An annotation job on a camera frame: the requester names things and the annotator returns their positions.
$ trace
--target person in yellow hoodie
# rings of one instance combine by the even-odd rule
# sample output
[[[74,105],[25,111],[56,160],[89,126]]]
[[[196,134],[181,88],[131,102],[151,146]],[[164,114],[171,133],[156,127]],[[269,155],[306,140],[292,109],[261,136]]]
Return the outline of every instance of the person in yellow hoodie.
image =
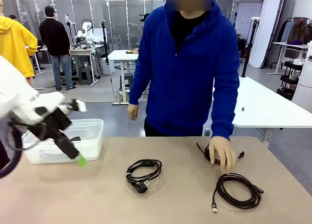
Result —
[[[35,75],[29,57],[35,54],[37,43],[37,38],[22,24],[3,15],[3,2],[0,0],[0,55],[29,82],[30,77]]]

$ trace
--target blue jeans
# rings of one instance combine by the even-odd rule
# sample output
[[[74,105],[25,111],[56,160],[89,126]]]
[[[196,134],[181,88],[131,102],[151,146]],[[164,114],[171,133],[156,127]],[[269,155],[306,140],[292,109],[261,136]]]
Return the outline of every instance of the blue jeans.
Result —
[[[58,90],[62,88],[62,82],[60,80],[60,68],[59,65],[62,62],[64,72],[65,72],[65,82],[66,82],[66,89],[69,89],[73,86],[72,82],[72,67],[70,64],[69,56],[51,56],[51,62],[53,66],[53,73],[54,73],[54,80],[55,80],[55,87]]]

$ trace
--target man's left hand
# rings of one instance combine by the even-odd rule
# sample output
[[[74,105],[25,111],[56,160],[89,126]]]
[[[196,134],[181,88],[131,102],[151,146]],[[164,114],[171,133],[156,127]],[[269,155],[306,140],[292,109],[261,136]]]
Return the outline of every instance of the man's left hand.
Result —
[[[209,143],[211,165],[215,163],[215,153],[220,157],[222,173],[230,173],[236,166],[237,157],[232,150],[231,142],[222,136],[214,136]]]

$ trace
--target white curtain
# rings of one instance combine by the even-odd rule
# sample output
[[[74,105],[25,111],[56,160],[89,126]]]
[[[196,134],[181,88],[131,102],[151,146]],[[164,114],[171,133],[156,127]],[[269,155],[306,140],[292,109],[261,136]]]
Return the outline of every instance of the white curtain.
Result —
[[[264,61],[280,1],[281,0],[263,0],[260,22],[249,58],[249,65],[254,68],[261,68]]]

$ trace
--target shelf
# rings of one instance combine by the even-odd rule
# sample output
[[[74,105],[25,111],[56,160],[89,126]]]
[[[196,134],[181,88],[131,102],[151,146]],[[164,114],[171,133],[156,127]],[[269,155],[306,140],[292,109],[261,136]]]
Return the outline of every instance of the shelf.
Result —
[[[291,63],[290,61],[285,62],[284,66],[286,66],[290,69],[295,69],[295,70],[299,70],[299,71],[301,71],[302,67],[303,67],[303,65],[296,65],[296,64]]]
[[[277,94],[291,101],[293,99],[294,90],[291,90],[289,88],[281,88],[277,90]]]
[[[290,79],[289,75],[283,75],[281,76],[281,81],[284,81],[285,83],[288,83],[290,85],[297,85],[299,82],[299,78],[294,80],[294,79]]]

